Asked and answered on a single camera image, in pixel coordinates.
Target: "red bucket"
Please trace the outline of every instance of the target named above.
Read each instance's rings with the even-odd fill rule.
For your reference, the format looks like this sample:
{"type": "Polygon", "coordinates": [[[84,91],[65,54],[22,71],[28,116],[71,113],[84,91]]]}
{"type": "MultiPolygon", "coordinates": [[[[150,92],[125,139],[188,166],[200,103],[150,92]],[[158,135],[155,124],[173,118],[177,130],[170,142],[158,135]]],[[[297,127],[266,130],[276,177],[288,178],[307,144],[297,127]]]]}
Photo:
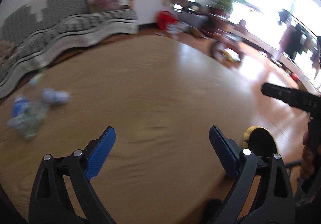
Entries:
{"type": "Polygon", "coordinates": [[[176,17],[169,11],[160,11],[157,15],[157,24],[162,30],[166,30],[168,24],[175,24],[176,22],[176,17]]]}
{"type": "Polygon", "coordinates": [[[292,74],[290,75],[290,77],[291,77],[292,80],[293,80],[294,82],[296,82],[296,83],[299,81],[298,76],[297,76],[296,74],[294,74],[294,73],[292,73],[292,74]]]}

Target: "black handheld tool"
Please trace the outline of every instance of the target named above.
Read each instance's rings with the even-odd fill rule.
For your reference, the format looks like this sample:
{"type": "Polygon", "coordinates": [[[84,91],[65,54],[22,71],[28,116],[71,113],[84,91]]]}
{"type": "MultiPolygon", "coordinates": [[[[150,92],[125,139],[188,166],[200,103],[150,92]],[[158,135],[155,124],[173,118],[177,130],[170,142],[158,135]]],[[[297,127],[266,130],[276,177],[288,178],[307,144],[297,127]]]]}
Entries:
{"type": "Polygon", "coordinates": [[[210,128],[209,139],[226,174],[236,179],[207,224],[295,223],[291,184],[280,154],[266,158],[249,149],[241,150],[216,125],[210,128]],[[255,175],[261,178],[252,207],[246,216],[238,218],[255,175]]]}
{"type": "Polygon", "coordinates": [[[321,97],[310,93],[276,86],[271,83],[264,83],[261,88],[262,94],[279,99],[291,107],[310,112],[314,119],[308,123],[309,128],[309,146],[315,155],[313,165],[314,173],[302,184],[302,191],[306,196],[314,196],[321,185],[321,156],[317,153],[317,148],[321,144],[321,97]]]}
{"type": "Polygon", "coordinates": [[[90,180],[96,177],[116,139],[115,130],[107,127],[84,150],[54,158],[46,154],[40,163],[29,204],[31,224],[116,224],[95,193],[90,180]],[[79,204],[87,219],[78,216],[71,204],[64,176],[69,176],[79,204]]]}

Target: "person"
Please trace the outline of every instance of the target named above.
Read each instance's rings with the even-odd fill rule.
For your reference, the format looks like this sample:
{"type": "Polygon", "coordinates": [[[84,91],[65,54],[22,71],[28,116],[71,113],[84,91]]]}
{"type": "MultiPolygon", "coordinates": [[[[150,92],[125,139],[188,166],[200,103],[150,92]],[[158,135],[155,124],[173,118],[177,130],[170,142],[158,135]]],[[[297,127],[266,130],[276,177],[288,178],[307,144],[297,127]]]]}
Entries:
{"type": "Polygon", "coordinates": [[[286,51],[288,47],[288,43],[290,41],[291,34],[295,32],[295,28],[291,25],[291,23],[287,22],[286,23],[286,30],[283,33],[281,40],[279,42],[279,50],[276,50],[276,52],[273,55],[273,60],[278,62],[280,59],[280,56],[282,55],[283,52],[286,51]]]}
{"type": "MultiPolygon", "coordinates": [[[[301,162],[301,169],[300,169],[300,177],[303,180],[307,180],[314,172],[313,160],[314,155],[308,145],[309,142],[309,133],[306,132],[303,136],[304,145],[303,152],[302,152],[302,162],[301,162]]],[[[318,153],[321,155],[321,145],[318,147],[318,153]]]]}
{"type": "Polygon", "coordinates": [[[245,27],[246,21],[244,19],[240,20],[240,22],[234,27],[236,31],[241,32],[242,34],[246,34],[247,29],[245,27]]]}

